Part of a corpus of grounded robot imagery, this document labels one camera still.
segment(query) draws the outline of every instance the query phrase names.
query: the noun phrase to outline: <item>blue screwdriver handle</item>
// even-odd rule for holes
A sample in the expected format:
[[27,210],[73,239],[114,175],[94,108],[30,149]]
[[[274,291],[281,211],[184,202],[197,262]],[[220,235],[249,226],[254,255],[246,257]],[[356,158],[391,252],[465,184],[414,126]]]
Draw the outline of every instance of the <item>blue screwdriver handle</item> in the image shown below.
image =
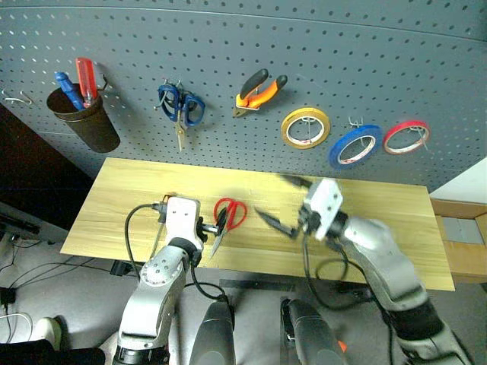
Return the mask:
[[58,81],[58,84],[61,87],[61,90],[70,99],[70,101],[73,103],[75,108],[77,110],[84,109],[83,98],[76,91],[71,80],[69,80],[68,75],[64,72],[55,72],[54,75],[56,76],[56,81]]

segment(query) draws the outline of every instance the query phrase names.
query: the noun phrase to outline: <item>power adapter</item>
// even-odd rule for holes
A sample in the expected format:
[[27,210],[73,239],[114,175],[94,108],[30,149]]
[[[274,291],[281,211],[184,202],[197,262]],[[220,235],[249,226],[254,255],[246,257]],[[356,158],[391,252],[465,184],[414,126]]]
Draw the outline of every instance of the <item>power adapter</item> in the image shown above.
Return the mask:
[[15,291],[14,287],[0,287],[0,304],[3,307],[15,303]]

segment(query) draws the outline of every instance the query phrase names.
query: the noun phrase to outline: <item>pen holder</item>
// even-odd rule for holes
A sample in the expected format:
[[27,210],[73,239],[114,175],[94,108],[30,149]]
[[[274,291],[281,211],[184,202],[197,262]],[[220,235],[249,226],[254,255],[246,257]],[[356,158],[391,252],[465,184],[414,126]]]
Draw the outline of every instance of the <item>pen holder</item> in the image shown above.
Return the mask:
[[[74,86],[79,92],[79,84]],[[64,121],[93,151],[110,152],[120,144],[120,137],[103,108],[103,98],[100,95],[88,108],[77,110],[59,88],[47,97],[46,103],[54,115]]]

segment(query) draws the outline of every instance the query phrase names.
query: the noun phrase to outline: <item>orange pliers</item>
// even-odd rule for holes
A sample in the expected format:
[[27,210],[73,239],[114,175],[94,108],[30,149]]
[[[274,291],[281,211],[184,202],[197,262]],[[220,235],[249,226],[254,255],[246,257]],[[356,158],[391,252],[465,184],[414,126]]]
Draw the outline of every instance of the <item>orange pliers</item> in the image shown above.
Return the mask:
[[240,94],[235,97],[235,107],[234,107],[234,118],[243,116],[251,110],[259,110],[260,106],[271,100],[278,92],[282,89],[286,82],[288,82],[288,77],[286,75],[281,75],[276,78],[270,86],[268,86],[262,93],[254,94],[254,91],[267,80],[269,77],[269,72],[267,69],[263,68],[254,75],[252,75],[243,84]]

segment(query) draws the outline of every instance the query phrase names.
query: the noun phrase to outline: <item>wooden table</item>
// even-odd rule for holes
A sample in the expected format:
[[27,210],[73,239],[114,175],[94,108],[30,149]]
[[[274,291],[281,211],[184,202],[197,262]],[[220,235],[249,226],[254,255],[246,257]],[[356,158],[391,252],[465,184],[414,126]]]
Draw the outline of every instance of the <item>wooden table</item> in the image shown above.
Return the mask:
[[[388,224],[425,286],[454,290],[425,187],[346,179],[339,184],[344,196],[344,212]],[[270,228],[253,207],[262,208],[280,217],[282,223],[295,226],[305,190],[286,183],[274,173],[171,163],[107,158],[61,253],[127,260],[123,239],[126,215],[136,205],[160,201],[167,193],[200,200],[200,213],[205,222],[210,223],[214,223],[213,207],[222,197],[246,202],[249,208],[245,222],[224,238],[211,260],[208,257],[214,238],[208,239],[200,266],[304,276],[301,242]],[[142,262],[149,257],[157,230],[156,211],[143,209],[132,218],[130,236],[135,260]],[[312,268],[324,258],[337,257],[324,244],[313,240],[309,249]],[[341,270],[339,263],[331,264],[320,274],[324,278],[338,278]],[[355,269],[350,270],[347,280],[363,281]]]

